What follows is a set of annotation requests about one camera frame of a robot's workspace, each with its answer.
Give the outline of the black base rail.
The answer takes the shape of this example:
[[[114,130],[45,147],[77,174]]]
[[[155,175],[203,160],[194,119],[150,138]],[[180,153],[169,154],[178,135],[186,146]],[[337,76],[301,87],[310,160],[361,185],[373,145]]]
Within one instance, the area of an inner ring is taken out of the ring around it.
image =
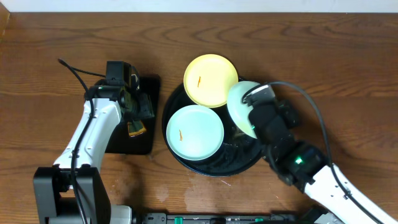
[[[298,218],[288,214],[270,215],[171,215],[166,213],[145,213],[141,224],[250,224],[250,223],[331,223],[326,218]]]

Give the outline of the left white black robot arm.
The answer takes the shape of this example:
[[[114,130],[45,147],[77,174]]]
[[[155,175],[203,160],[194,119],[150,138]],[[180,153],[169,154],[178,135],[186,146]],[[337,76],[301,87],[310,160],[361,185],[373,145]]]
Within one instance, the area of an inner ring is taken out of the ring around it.
[[[138,223],[133,209],[111,204],[100,169],[106,151],[152,150],[160,82],[140,79],[125,62],[108,62],[106,73],[85,89],[84,112],[68,146],[33,178],[40,223]]]

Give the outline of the black rectangular tray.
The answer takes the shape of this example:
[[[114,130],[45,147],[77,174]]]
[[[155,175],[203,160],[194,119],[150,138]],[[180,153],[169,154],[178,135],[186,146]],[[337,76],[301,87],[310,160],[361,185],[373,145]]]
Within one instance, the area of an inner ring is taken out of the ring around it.
[[[160,77],[156,74],[140,77],[140,90],[150,96],[155,117],[143,120],[146,132],[130,137],[127,131],[127,122],[120,122],[114,129],[106,153],[146,155],[152,151],[155,136],[155,124],[160,93]]]

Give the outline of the yellow plate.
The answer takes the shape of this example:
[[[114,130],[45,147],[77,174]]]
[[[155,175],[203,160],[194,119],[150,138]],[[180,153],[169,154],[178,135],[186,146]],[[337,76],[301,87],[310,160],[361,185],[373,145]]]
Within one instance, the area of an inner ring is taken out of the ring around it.
[[[188,97],[208,108],[225,105],[229,89],[237,82],[238,73],[234,65],[217,54],[205,54],[193,59],[183,76]]]

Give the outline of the light green plate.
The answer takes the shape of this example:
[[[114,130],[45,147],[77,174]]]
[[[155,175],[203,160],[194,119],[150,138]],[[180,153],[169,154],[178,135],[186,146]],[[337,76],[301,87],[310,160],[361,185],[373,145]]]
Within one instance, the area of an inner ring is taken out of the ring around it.
[[[246,135],[256,139],[257,136],[252,129],[248,116],[252,106],[242,103],[243,95],[250,89],[258,86],[259,83],[252,81],[241,81],[233,85],[228,93],[227,109],[234,124]]]

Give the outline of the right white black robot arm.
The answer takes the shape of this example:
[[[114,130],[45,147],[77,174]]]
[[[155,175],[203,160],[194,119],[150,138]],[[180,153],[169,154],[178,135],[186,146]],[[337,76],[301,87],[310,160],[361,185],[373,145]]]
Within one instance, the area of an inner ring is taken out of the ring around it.
[[[325,152],[298,141],[290,129],[298,125],[297,114],[275,98],[274,83],[257,85],[241,98],[252,106],[248,118],[258,140],[265,145],[265,160],[278,178],[293,185],[323,205],[343,223],[396,223],[396,220],[360,192],[333,162],[322,114],[314,100],[299,86],[297,90],[313,107],[320,123]]]

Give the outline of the orange green sponge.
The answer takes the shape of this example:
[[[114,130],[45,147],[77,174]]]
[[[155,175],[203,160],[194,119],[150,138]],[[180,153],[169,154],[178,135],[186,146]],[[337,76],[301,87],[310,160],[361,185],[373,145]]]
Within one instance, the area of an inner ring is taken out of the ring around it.
[[[132,138],[134,136],[144,134],[147,131],[147,128],[144,126],[144,123],[141,120],[129,121],[127,123],[127,131],[129,137]]]

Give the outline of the mint green plate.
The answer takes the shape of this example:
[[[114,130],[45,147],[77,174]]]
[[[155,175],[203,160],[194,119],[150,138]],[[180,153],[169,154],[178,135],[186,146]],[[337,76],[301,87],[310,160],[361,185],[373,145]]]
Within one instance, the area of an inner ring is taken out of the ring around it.
[[[224,139],[224,126],[211,109],[189,105],[176,111],[166,128],[166,140],[172,152],[189,161],[212,156]]]

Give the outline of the black round tray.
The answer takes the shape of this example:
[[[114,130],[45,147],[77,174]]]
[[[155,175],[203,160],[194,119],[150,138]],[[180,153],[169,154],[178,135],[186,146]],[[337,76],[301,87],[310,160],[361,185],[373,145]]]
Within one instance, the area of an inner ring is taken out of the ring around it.
[[[162,134],[166,139],[166,127],[172,115],[184,106],[194,102],[185,92],[183,83],[179,84],[169,96],[162,113]],[[187,169],[210,177],[227,177],[239,174],[252,167],[263,156],[265,147],[255,138],[242,133],[233,123],[227,106],[213,110],[223,122],[224,139],[220,148],[209,158],[189,161],[172,153],[174,158]]]

